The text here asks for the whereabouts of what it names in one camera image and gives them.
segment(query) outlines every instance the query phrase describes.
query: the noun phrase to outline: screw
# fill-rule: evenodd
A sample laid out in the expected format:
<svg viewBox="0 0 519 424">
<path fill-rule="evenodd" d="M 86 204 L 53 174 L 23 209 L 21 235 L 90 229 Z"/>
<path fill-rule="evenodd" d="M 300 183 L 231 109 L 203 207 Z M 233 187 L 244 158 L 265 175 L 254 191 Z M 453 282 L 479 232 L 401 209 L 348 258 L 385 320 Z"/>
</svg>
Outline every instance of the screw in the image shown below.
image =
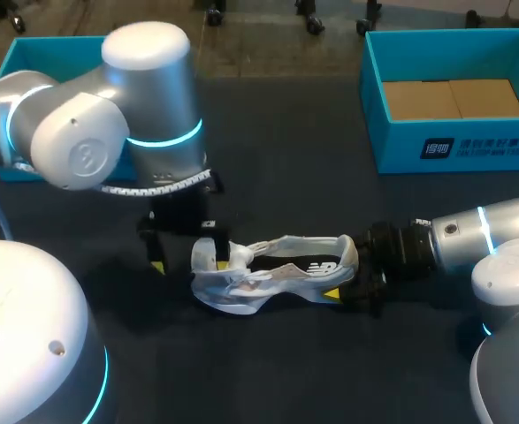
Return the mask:
<svg viewBox="0 0 519 424">
<path fill-rule="evenodd" d="M 444 229 L 444 231 L 446 234 L 454 234 L 457 231 L 457 225 L 451 223 Z"/>
</svg>

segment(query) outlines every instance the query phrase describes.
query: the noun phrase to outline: shoe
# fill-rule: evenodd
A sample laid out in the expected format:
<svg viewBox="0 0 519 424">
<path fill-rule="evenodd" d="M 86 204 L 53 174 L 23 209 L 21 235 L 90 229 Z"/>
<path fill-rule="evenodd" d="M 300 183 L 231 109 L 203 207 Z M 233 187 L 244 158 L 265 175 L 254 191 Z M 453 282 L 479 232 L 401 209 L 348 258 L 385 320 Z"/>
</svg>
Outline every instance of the shoe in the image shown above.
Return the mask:
<svg viewBox="0 0 519 424">
<path fill-rule="evenodd" d="M 197 299 L 228 314 L 247 315 L 282 292 L 331 303 L 322 294 L 354 278 L 359 255 L 348 236 L 285 236 L 251 246 L 230 242 L 229 262 L 217 263 L 214 241 L 201 238 L 191 265 Z"/>
</svg>

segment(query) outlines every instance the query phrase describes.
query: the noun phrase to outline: robotic arm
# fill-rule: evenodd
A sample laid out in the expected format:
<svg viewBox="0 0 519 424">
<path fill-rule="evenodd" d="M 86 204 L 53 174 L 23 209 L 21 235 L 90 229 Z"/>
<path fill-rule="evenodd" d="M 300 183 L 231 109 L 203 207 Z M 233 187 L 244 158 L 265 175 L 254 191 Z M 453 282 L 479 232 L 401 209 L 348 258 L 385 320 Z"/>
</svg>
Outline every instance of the robotic arm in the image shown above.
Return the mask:
<svg viewBox="0 0 519 424">
<path fill-rule="evenodd" d="M 205 171 L 190 43 L 143 22 L 105 39 L 103 64 L 64 83 L 39 72 L 0 79 L 0 165 L 25 162 L 67 190 L 101 184 L 124 144 L 144 188 Z"/>
<path fill-rule="evenodd" d="M 471 364 L 469 386 L 482 424 L 519 422 L 519 199 L 414 221 L 374 224 L 356 241 L 392 280 L 434 269 L 471 275 L 488 338 Z"/>
</svg>

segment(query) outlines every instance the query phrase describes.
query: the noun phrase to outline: white robot joint cap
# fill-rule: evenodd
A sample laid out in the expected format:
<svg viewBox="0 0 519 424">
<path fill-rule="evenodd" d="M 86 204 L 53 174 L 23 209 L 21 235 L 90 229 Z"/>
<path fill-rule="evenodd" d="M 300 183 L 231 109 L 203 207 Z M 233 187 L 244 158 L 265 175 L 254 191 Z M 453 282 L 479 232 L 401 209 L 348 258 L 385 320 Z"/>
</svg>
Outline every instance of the white robot joint cap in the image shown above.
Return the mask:
<svg viewBox="0 0 519 424">
<path fill-rule="evenodd" d="M 126 119 L 114 103 L 79 93 L 37 126 L 31 162 L 54 186 L 87 189 L 116 168 L 128 136 Z"/>
</svg>

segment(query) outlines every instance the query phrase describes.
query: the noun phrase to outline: black fabric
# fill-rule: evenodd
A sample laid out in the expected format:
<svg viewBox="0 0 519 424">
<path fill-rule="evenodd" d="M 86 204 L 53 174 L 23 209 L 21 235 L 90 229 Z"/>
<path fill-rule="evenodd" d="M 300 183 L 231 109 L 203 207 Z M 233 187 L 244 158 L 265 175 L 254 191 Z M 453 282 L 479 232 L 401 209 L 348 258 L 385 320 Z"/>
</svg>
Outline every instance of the black fabric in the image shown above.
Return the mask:
<svg viewBox="0 0 519 424">
<path fill-rule="evenodd" d="M 355 235 L 519 196 L 519 172 L 379 176 L 356 79 L 202 83 L 217 216 L 242 244 Z M 0 184 L 15 237 L 78 278 L 111 354 L 120 424 L 476 423 L 469 364 L 480 323 L 467 277 L 404 285 L 381 319 L 285 296 L 257 315 L 191 297 L 192 239 L 166 238 L 172 273 L 148 265 L 148 205 L 44 184 Z"/>
<path fill-rule="evenodd" d="M 251 272 L 276 269 L 282 267 L 288 263 L 293 263 L 298 269 L 307 271 L 311 268 L 312 264 L 320 266 L 322 263 L 331 262 L 334 264 L 340 263 L 341 258 L 339 256 L 332 256 L 331 254 L 311 254 L 308 256 L 289 256 L 279 258 L 276 256 L 257 256 L 250 264 L 249 269 Z"/>
</svg>

